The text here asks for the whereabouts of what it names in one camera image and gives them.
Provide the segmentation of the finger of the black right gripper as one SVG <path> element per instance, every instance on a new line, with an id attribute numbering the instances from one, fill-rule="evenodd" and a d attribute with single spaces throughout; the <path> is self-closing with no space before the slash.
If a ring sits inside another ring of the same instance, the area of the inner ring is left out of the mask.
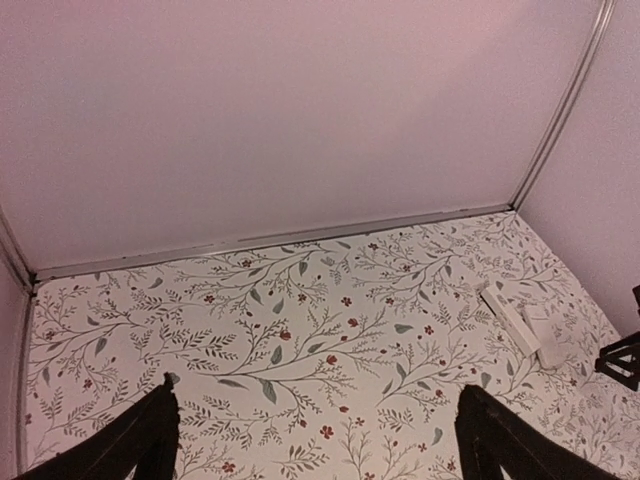
<path id="1" fill-rule="evenodd" d="M 639 389 L 639 335 L 632 334 L 600 349 L 594 370 L 630 390 Z"/>

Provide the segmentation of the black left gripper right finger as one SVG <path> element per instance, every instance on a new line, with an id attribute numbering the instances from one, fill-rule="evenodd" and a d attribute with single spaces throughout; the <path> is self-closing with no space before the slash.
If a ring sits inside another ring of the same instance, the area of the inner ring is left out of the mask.
<path id="1" fill-rule="evenodd" d="M 460 393 L 455 433 L 465 479 L 615 477 L 549 440 L 477 385 Z"/>

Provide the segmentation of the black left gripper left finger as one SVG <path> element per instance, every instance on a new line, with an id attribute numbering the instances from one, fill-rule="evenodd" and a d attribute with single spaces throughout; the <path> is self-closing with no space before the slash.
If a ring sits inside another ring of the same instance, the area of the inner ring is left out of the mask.
<path id="1" fill-rule="evenodd" d="M 170 374 L 96 434 L 34 467 L 21 479 L 171 479 L 179 407 Z"/>

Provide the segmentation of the white battery holder box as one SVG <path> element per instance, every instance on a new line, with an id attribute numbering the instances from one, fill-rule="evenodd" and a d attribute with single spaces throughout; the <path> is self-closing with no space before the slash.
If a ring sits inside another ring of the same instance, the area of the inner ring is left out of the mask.
<path id="1" fill-rule="evenodd" d="M 536 355 L 541 367 L 545 370 L 561 367 L 568 356 L 556 334 L 561 317 L 546 307 L 527 305 L 523 309 L 523 318 L 540 344 Z"/>

